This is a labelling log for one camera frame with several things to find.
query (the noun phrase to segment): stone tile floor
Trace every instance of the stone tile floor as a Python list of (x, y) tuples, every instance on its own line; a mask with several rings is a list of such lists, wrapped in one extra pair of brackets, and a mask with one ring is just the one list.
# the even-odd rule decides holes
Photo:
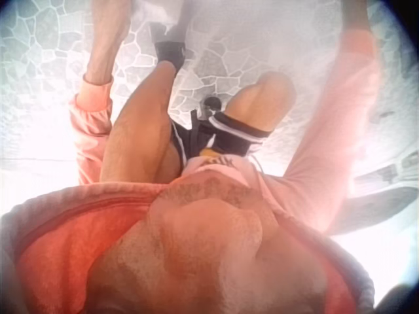
[[(87, 0), (11, 2), (0, 16), (2, 213), (29, 197), (77, 183), (67, 103), (77, 93), (93, 35)], [(189, 111), (204, 97), (217, 95), (225, 105), (261, 73), (284, 71), (295, 83), (297, 104), (255, 155), (265, 172), (281, 175), (336, 56), (340, 0), (196, 2), (187, 62), (175, 82), (169, 113), (189, 126)], [(113, 119), (156, 64), (149, 22), (172, 22), (152, 4), (138, 1), (137, 7), (115, 65)], [(388, 166), (407, 149), (417, 151), (414, 49), (382, 4), (371, 1), (369, 17), (380, 49), (382, 88), (354, 175)], [(417, 170), (412, 177), (417, 178)]]

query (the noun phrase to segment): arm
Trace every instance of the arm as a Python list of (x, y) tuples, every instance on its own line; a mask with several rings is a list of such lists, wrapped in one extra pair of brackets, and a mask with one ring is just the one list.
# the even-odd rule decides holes
[(94, 44), (81, 90), (70, 103), (79, 182), (98, 182), (112, 124), (112, 70), (130, 26), (130, 0), (93, 0)]
[(365, 0), (345, 0), (340, 52), (320, 106), (284, 178), (266, 178), (278, 203), (299, 220), (326, 231), (346, 196), (379, 69)]

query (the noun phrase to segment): man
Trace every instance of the man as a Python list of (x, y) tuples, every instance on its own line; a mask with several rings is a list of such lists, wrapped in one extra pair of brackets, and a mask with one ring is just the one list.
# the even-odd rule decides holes
[(372, 281), (322, 236), (346, 195), (378, 90), (365, 0), (343, 1), (340, 52), (283, 178), (258, 173), (242, 157), (293, 104), (293, 86), (278, 73), (240, 91), (206, 124), (211, 141), (187, 153), (167, 114), (184, 61), (173, 33), (185, 30), (185, 16), (169, 40), (156, 42), (156, 69), (111, 127), (111, 72), (130, 3), (93, 1), (94, 47), (71, 104), (83, 185), (3, 217), (2, 306), (12, 313), (369, 313)]

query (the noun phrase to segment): skin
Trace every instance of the skin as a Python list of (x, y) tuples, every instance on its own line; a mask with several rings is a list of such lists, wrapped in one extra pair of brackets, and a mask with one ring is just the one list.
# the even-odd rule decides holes
[[(88, 82), (111, 81), (130, 5), (129, 0), (93, 1)], [(369, 29), (365, 0), (344, 1), (342, 8), (346, 29)], [(102, 181), (170, 183), (179, 176), (167, 114), (174, 78), (174, 66), (162, 62), (128, 100), (109, 139)], [(291, 81), (268, 73), (240, 91), (225, 113), (272, 131), (294, 100)], [(325, 286), (316, 257), (278, 224), (258, 191), (204, 171), (170, 183), (146, 219), (96, 260), (84, 310), (322, 313)]]
[(325, 276), (255, 190), (171, 184), (89, 273), (88, 313), (320, 313)]

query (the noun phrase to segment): sock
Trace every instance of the sock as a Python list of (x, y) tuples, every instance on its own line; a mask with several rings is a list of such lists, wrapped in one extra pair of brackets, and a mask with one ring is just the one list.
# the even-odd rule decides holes
[(176, 74), (185, 63), (185, 43), (160, 41), (155, 43), (158, 62), (169, 61), (176, 68)]

